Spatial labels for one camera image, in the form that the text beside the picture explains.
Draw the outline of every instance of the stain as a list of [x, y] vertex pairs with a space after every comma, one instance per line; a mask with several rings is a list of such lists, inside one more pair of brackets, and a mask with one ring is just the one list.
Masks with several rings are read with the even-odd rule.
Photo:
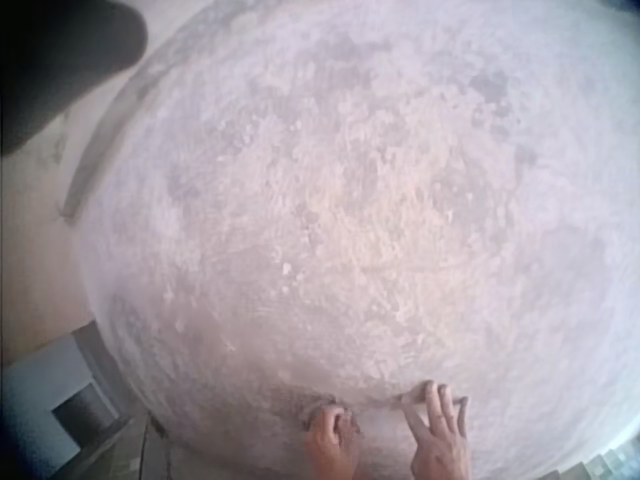
[[351, 143], [349, 157], [343, 160], [344, 184], [348, 185], [344, 209], [352, 216], [359, 216], [378, 190], [378, 159], [361, 141]]
[[491, 136], [495, 140], [498, 140], [500, 142], [508, 140], [511, 136], [509, 129], [502, 125], [491, 125], [491, 127], [489, 128], [489, 133], [491, 133]]
[[513, 161], [515, 162], [516, 184], [520, 185], [524, 172], [534, 168], [538, 163], [538, 154], [527, 146], [517, 145], [513, 153]]
[[194, 181], [189, 169], [172, 164], [166, 175], [167, 193], [178, 205], [194, 201], [200, 197], [198, 182]]
[[416, 200], [418, 200], [419, 203], [424, 203], [424, 190], [420, 187], [416, 187], [415, 194]]
[[493, 115], [496, 118], [507, 118], [511, 114], [511, 105], [506, 102], [500, 103], [495, 110], [493, 111]]
[[475, 75], [469, 86], [484, 98], [486, 103], [498, 105], [507, 97], [508, 78], [502, 70]]
[[523, 243], [514, 262], [519, 295], [514, 318], [540, 317], [577, 306], [558, 327], [589, 328], [601, 310], [609, 285], [605, 245], [581, 228], [562, 225]]
[[53, 163], [55, 163], [56, 165], [60, 165], [60, 162], [62, 161], [62, 156], [64, 155], [64, 149], [67, 146], [67, 134], [66, 132], [63, 132], [62, 135], [60, 135], [60, 138], [58, 138], [58, 140], [56, 140], [56, 143], [53, 147]]
[[320, 220], [320, 215], [311, 210], [306, 202], [300, 202], [296, 205], [294, 215], [300, 220], [303, 228], [309, 228]]
[[486, 234], [487, 220], [495, 216], [491, 186], [478, 163], [464, 152], [450, 153], [445, 168], [430, 186], [433, 207], [465, 237]]

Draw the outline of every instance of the wall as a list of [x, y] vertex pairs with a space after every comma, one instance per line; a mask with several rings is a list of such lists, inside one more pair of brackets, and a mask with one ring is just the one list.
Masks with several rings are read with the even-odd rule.
[[2, 160], [3, 365], [93, 317], [58, 213], [58, 164], [68, 126], [59, 116]]

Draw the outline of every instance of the concrete surface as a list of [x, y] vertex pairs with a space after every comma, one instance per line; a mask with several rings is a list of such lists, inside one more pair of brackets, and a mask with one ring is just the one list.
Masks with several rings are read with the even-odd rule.
[[408, 478], [403, 419], [366, 405], [431, 377], [472, 398], [475, 478], [610, 441], [640, 398], [637, 18], [227, 4], [147, 85], [74, 231], [105, 341], [167, 430], [303, 478], [298, 416], [334, 394], [372, 477]]

